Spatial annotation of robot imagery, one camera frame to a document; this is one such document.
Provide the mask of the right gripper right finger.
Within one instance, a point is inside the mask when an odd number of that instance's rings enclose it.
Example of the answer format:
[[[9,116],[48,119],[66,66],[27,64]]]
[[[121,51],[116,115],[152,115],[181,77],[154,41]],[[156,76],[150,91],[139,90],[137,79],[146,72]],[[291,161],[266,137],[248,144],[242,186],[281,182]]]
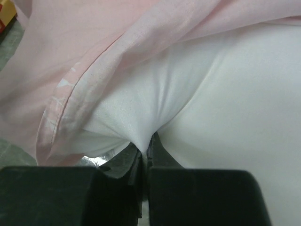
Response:
[[[158,133],[147,151],[152,226],[270,226],[254,176],[244,170],[186,169],[164,148]]]

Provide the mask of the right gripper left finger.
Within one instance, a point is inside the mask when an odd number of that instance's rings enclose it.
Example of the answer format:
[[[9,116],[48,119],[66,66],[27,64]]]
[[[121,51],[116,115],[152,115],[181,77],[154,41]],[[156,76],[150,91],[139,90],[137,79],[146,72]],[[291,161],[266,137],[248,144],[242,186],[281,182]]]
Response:
[[[99,167],[4,167],[3,226],[135,226],[142,155],[133,144]]]

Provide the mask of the white pillow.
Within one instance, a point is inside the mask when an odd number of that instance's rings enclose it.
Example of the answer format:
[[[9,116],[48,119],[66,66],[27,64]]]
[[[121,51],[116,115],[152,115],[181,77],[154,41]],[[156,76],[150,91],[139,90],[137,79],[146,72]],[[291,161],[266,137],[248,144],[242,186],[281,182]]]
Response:
[[[158,132],[187,167],[301,170],[301,28],[257,24],[118,70],[75,138],[93,158]]]

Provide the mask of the pink purple Elsa pillowcase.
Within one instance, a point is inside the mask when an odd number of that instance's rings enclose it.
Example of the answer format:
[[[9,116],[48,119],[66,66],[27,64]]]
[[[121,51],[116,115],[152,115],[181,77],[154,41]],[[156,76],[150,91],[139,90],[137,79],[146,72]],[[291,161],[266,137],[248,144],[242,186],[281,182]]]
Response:
[[[0,135],[39,165],[63,145],[116,70],[170,45],[262,22],[298,24],[298,0],[16,0],[27,25],[0,73]]]

